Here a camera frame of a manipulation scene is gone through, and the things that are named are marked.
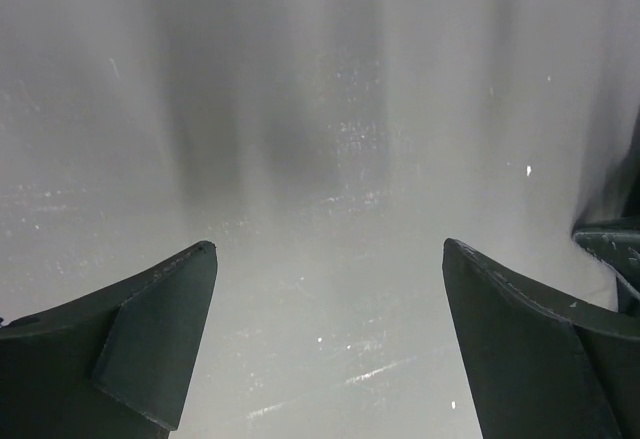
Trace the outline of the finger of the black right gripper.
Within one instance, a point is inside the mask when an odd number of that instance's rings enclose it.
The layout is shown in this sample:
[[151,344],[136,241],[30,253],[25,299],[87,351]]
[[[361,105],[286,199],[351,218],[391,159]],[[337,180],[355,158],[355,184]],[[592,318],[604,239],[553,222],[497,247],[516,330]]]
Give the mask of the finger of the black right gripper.
[[639,229],[576,228],[574,242],[615,273],[618,311],[639,313]]

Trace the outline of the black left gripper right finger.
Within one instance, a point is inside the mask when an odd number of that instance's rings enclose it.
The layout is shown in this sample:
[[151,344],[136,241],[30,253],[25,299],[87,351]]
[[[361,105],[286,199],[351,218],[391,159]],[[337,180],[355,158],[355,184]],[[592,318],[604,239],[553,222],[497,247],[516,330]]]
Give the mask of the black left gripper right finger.
[[483,437],[638,437],[638,319],[453,238],[442,272]]

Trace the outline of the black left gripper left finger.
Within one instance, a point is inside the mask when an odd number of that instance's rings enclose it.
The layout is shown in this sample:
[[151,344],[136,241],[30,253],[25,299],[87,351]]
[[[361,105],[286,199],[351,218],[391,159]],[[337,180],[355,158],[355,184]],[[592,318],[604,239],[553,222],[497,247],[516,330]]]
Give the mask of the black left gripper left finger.
[[216,276],[216,247],[200,241],[2,326],[2,437],[168,437],[184,411]]

